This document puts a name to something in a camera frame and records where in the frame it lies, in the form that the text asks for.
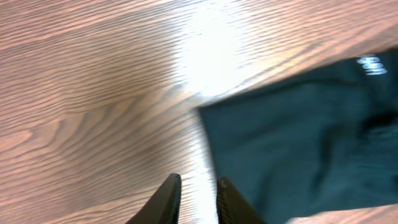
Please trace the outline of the black knit garment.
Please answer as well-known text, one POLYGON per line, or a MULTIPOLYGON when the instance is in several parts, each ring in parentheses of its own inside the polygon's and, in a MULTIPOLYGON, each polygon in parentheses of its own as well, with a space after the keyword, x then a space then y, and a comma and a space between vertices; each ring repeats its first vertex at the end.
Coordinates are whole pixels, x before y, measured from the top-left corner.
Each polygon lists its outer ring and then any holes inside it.
POLYGON ((397 50, 198 110, 217 180, 266 223, 397 203, 397 50))

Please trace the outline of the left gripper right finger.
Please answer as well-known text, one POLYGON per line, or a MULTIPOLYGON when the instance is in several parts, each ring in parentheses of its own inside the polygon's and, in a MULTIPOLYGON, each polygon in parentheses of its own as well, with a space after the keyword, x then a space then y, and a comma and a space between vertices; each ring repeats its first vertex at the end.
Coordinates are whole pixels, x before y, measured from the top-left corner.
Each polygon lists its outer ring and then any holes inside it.
POLYGON ((229 179, 217 180, 216 209, 219 224, 266 224, 243 199, 229 179))

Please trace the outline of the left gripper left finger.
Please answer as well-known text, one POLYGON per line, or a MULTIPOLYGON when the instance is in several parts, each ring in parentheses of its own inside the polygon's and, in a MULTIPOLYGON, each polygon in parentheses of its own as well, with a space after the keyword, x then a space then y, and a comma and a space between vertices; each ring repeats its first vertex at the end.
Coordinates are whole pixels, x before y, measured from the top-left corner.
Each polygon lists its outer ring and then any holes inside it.
POLYGON ((170 174, 126 224, 177 224, 182 193, 181 176, 170 174))

